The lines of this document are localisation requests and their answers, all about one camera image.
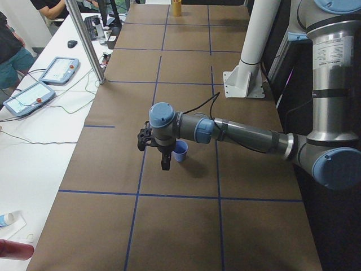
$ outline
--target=computer mouse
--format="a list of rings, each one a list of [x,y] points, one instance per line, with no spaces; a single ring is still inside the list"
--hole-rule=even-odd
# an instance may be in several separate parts
[[[68,41],[68,48],[73,48],[76,46],[76,44],[78,44],[77,41],[74,40]]]

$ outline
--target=red cylinder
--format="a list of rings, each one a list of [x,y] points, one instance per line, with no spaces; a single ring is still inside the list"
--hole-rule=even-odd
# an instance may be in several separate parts
[[[30,259],[33,253],[34,247],[31,244],[0,239],[0,258],[25,261]]]

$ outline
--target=label on robot arm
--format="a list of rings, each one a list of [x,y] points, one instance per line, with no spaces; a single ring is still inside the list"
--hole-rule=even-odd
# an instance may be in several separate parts
[[[351,66],[353,64],[353,36],[335,38],[313,45],[313,69],[335,65]]]

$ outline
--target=brown table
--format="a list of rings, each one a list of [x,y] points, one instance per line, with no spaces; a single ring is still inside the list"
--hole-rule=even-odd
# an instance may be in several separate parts
[[[160,167],[137,150],[152,104],[281,130],[266,99],[226,99],[249,17],[241,6],[132,5],[28,270],[321,270],[292,165],[188,142]],[[200,109],[208,113],[209,105]]]

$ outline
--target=yellow cylinder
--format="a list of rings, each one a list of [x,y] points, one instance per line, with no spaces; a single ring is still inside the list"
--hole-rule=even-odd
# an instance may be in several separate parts
[[[173,16],[182,16],[182,0],[171,0]]]

